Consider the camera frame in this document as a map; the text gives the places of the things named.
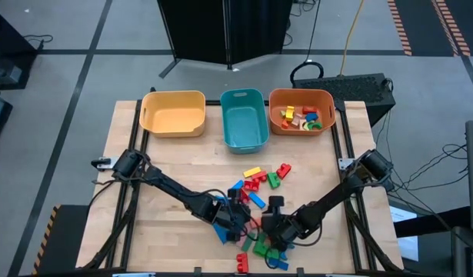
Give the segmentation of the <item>black cart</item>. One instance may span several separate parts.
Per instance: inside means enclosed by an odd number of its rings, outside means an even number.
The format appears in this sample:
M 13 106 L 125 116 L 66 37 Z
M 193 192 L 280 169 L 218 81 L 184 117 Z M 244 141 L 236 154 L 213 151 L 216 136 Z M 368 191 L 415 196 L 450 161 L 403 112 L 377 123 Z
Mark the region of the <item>black cart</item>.
M 37 49 L 0 15 L 0 90 L 24 89 L 37 55 Z

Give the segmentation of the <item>black desk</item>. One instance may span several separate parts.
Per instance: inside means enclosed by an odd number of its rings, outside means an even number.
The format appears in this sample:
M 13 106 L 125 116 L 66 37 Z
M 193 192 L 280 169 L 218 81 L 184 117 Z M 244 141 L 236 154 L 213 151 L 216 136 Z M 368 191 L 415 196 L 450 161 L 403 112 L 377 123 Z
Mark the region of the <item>black desk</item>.
M 470 206 L 421 215 L 405 224 L 418 237 L 419 261 L 407 259 L 416 273 L 442 277 L 473 277 L 473 229 Z

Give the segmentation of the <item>orange plastic bin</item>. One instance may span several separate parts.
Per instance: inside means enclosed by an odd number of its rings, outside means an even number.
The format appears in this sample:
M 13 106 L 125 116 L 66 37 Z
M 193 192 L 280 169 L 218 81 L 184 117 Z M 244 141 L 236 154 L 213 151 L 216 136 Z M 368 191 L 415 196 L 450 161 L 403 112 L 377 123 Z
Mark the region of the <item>orange plastic bin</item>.
M 294 128 L 289 122 L 289 128 L 283 129 L 280 111 L 285 111 L 288 106 L 295 107 L 295 113 L 301 114 L 300 128 Z M 314 106 L 318 109 L 318 120 L 322 124 L 321 130 L 306 131 L 302 124 L 306 121 L 302 114 L 303 106 Z M 320 135 L 324 130 L 335 124 L 335 104 L 331 94 L 322 89 L 303 88 L 277 88 L 269 96 L 269 121 L 271 130 L 276 135 Z

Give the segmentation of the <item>teal plastic bin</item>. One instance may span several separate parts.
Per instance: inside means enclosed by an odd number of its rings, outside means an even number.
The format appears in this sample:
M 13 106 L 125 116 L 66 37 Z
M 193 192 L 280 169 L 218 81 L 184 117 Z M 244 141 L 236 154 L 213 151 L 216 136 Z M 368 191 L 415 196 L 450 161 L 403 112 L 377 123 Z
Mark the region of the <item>teal plastic bin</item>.
M 268 120 L 262 93 L 254 88 L 222 93 L 224 142 L 233 154 L 261 151 L 269 139 Z

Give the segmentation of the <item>green wooden plank block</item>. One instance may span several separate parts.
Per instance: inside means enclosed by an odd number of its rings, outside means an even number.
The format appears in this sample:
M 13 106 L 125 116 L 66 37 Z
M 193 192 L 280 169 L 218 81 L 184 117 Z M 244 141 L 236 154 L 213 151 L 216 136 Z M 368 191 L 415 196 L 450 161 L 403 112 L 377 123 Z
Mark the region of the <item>green wooden plank block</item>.
M 252 243 L 258 238 L 257 234 L 255 232 L 249 232 L 246 236 L 245 236 L 245 240 L 242 244 L 242 247 L 241 247 L 241 250 L 243 252 L 247 252 Z

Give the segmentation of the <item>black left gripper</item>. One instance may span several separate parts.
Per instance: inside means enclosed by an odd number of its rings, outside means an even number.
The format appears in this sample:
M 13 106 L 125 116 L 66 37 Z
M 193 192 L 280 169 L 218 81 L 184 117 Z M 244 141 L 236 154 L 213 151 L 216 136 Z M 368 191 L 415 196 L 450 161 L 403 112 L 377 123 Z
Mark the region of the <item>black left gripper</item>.
M 248 231 L 245 224 L 251 220 L 250 208 L 241 202 L 241 189 L 229 189 L 228 201 L 217 198 L 218 210 L 212 221 L 228 229 L 225 233 L 227 242 L 239 242 L 241 237 Z

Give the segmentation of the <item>black hazard-striped floor mat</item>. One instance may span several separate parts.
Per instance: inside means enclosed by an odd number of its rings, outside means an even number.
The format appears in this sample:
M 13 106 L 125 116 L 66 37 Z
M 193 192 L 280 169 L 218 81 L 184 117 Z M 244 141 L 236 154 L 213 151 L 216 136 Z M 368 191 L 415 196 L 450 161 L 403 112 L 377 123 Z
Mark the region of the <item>black hazard-striped floor mat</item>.
M 87 219 L 87 205 L 56 205 L 45 227 L 32 275 L 75 270 Z

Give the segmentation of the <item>yellow plastic bin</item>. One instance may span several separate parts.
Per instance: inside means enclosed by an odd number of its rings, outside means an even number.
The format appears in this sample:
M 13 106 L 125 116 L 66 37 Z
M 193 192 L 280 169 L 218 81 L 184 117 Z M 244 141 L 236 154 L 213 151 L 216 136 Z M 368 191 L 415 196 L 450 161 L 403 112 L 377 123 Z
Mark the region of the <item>yellow plastic bin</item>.
M 139 124 L 158 138 L 200 136 L 205 129 L 205 95 L 196 90 L 149 92 Z

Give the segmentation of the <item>white paper sheet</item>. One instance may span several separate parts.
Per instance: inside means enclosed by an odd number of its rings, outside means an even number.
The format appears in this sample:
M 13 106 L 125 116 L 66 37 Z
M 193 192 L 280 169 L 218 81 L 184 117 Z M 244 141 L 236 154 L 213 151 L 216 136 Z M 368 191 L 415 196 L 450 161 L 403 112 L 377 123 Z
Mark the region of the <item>white paper sheet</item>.
M 392 221 L 395 224 L 395 231 L 398 235 L 398 246 L 400 248 L 401 257 L 403 259 L 418 262 L 418 237 L 416 235 L 408 236 L 408 234 L 411 234 L 411 231 L 408 231 L 408 227 L 410 227 L 411 224 L 405 224 L 405 221 L 408 222 L 411 219 L 416 219 L 418 215 L 414 212 L 396 208 L 394 206 L 390 206 L 390 213 Z

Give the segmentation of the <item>black perforated computer case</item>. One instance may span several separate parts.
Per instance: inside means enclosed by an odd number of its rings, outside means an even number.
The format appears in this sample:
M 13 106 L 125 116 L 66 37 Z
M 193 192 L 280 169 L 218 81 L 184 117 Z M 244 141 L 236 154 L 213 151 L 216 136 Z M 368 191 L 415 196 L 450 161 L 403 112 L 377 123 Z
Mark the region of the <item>black perforated computer case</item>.
M 370 126 L 374 126 L 396 104 L 393 81 L 383 73 L 298 79 L 291 83 L 293 88 L 325 90 L 343 102 L 364 102 Z

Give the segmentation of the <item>black folding partition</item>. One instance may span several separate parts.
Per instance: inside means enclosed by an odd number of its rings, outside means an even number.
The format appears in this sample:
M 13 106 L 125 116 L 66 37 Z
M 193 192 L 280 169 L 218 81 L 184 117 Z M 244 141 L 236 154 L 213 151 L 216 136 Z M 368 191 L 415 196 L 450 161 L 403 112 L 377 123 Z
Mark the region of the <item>black folding partition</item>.
M 174 67 L 232 66 L 281 52 L 293 0 L 157 0 Z

